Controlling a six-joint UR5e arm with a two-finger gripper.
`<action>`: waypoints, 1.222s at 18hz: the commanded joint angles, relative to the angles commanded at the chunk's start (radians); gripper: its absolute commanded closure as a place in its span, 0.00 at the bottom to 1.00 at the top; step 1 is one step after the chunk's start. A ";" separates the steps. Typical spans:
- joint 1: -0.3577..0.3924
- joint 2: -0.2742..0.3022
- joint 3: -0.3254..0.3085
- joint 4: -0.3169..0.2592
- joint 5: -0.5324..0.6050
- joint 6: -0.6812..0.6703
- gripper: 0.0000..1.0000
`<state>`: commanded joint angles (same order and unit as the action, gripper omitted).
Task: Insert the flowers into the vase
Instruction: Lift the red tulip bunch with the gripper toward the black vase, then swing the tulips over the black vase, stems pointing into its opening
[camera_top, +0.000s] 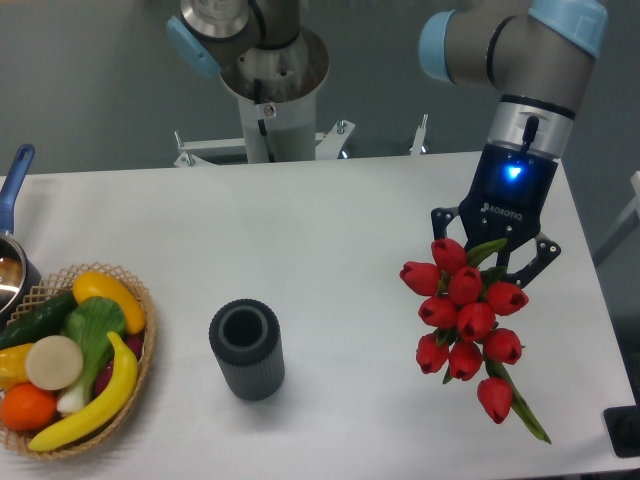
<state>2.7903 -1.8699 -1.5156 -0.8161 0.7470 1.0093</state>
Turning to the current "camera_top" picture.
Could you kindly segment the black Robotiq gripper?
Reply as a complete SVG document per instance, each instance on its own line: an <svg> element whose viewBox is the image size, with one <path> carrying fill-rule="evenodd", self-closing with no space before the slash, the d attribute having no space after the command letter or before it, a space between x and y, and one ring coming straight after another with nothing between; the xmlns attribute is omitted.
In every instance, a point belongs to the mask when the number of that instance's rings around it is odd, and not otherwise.
<svg viewBox="0 0 640 480"><path fill-rule="evenodd" d="M560 245L540 232L540 215L557 167L555 161L528 152L485 145L459 208L431 211L433 238L465 243L467 237L468 249L504 239L505 252L534 238L534 258L503 277L507 283L526 288L561 254Z"/></svg>

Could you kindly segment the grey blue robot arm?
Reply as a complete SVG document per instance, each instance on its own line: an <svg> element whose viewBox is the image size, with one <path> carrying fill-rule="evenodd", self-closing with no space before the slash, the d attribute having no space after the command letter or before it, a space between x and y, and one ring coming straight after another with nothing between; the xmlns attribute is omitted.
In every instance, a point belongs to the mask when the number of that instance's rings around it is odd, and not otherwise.
<svg viewBox="0 0 640 480"><path fill-rule="evenodd" d="M501 99L470 190L431 214L436 238L462 222L467 247L501 241L496 263L528 242L535 257L506 273L528 285L559 254L540 215L608 23L597 1L483 1L433 15L418 41L431 78L490 85ZM252 163L316 160L316 95L329 71L323 41L296 1L184 1L166 25L176 51L236 97Z"/></svg>

